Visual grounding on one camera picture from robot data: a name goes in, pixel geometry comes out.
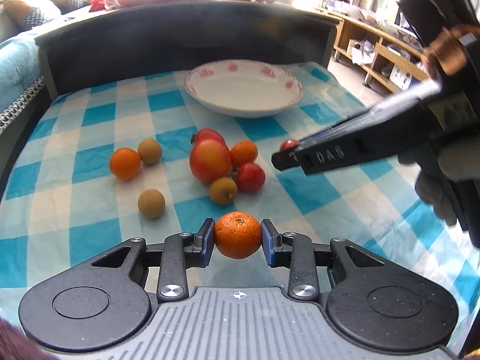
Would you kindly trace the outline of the right hand grey glove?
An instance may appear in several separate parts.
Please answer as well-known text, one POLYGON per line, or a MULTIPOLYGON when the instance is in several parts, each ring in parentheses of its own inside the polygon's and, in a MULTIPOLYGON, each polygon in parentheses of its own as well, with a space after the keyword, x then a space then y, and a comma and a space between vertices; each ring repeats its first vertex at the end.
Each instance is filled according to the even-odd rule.
MULTIPOLYGON (((454 182, 479 180, 479 137, 457 142, 445 147, 438 157, 442 173, 454 182)), ((415 190, 423 203, 433 206, 433 212, 452 227, 457 215, 443 186, 423 170, 416 178, 415 190)))

